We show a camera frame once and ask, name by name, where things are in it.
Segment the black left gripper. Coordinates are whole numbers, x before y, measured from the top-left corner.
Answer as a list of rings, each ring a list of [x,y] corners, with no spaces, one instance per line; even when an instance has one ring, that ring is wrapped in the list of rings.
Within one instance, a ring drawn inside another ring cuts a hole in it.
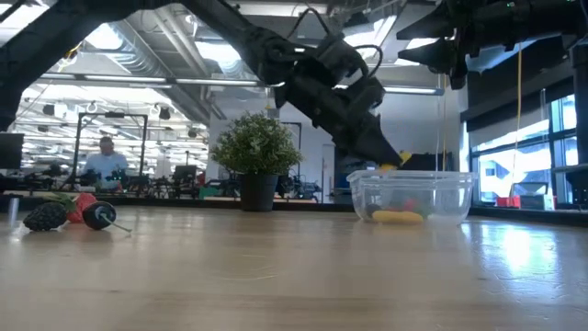
[[[402,159],[384,136],[380,116],[371,113],[384,95],[384,88],[375,77],[342,88],[308,74],[293,74],[276,88],[275,102],[277,108],[291,104],[314,126],[329,132],[342,149],[344,167],[400,166]]]

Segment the clear plastic tupperware container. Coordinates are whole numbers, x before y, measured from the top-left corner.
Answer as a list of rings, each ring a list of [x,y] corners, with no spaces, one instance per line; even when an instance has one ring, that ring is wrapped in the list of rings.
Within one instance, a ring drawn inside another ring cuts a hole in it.
[[[401,211],[406,198],[429,200],[432,212],[422,223],[460,223],[469,213],[476,180],[474,173],[416,170],[358,170],[347,177],[357,216],[372,223],[377,222],[368,218],[368,204],[378,204],[382,210]]]

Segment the black cabinet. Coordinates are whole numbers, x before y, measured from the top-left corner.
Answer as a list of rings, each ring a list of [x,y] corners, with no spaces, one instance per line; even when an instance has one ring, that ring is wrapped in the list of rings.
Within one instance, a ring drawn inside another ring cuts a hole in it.
[[[355,160],[337,155],[334,161],[334,203],[352,204],[352,192],[347,177],[356,170]]]

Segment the background robot workstation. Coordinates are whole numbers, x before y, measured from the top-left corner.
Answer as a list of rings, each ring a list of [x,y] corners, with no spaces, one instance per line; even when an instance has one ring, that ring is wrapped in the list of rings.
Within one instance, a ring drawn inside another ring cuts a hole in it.
[[[302,175],[288,177],[282,187],[284,197],[287,200],[314,200],[319,202],[317,194],[322,193],[322,188],[316,182],[304,181]]]

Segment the large black toy blackberry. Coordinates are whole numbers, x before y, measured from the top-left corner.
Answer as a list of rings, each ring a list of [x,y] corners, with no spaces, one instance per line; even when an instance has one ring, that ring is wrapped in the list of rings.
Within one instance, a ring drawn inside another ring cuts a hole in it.
[[[56,229],[67,221],[67,211],[59,202],[47,202],[38,206],[24,219],[24,225],[33,232]]]

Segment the green plant in black pot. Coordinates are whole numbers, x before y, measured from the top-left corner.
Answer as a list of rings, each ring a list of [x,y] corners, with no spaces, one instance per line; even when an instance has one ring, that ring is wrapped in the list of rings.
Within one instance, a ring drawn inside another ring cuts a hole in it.
[[[232,120],[210,149],[211,159],[239,176],[243,211],[272,211],[278,179],[303,160],[290,130],[261,113]]]

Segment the red toy strawberry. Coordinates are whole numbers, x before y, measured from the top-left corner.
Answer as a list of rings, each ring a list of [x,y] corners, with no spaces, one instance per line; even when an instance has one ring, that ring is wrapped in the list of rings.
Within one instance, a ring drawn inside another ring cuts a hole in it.
[[[66,220],[69,223],[83,223],[83,212],[90,205],[97,202],[93,194],[82,192],[68,195],[62,192],[53,192],[47,200],[60,202],[66,209]]]
[[[432,207],[429,200],[423,201],[417,198],[406,198],[401,204],[401,211],[409,211],[427,218],[431,212]]]

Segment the person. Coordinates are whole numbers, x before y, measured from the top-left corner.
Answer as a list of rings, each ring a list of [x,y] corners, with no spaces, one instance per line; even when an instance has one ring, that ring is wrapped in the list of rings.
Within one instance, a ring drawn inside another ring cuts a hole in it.
[[[99,153],[87,157],[82,174],[97,175],[101,189],[114,190],[119,186],[119,175],[125,173],[129,167],[128,160],[124,154],[115,151],[110,137],[104,136],[100,139],[99,149]]]

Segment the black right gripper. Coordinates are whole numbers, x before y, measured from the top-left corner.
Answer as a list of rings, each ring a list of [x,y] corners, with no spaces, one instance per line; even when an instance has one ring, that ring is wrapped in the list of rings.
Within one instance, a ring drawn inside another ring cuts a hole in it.
[[[398,40],[439,39],[398,53],[403,60],[419,63],[437,72],[452,69],[452,88],[461,89],[466,82],[466,57],[477,57],[480,49],[504,43],[508,6],[454,6],[452,13],[433,12],[397,33]]]

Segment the long ceiling light bar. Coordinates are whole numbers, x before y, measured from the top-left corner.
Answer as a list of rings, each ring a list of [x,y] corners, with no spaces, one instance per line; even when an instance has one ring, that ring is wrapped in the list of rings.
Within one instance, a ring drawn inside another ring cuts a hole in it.
[[[63,82],[100,82],[110,84],[128,84],[130,86],[222,86],[222,87],[267,87],[264,83],[255,80],[227,80],[212,78],[173,78],[173,77],[143,77],[125,75],[104,74],[42,74],[39,80],[63,81]],[[388,94],[442,96],[445,90],[433,87],[417,86],[386,86],[384,90]]]

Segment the black computer monitor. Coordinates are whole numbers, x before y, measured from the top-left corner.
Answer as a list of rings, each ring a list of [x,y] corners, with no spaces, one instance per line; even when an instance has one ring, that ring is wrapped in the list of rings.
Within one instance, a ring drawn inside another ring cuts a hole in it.
[[[0,132],[0,169],[14,170],[21,167],[24,135]]]

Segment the black couch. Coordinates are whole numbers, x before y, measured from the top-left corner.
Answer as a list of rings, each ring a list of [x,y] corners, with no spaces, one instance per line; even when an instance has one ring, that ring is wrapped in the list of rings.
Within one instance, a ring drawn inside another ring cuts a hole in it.
[[[405,163],[408,170],[423,171],[455,171],[454,155],[451,152],[446,154],[413,154]]]

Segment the yellow toy banana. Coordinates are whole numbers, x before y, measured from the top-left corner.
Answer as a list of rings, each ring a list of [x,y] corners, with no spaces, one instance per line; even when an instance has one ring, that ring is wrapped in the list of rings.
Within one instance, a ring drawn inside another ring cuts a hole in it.
[[[419,224],[424,217],[412,211],[380,210],[372,213],[372,219],[377,223]]]

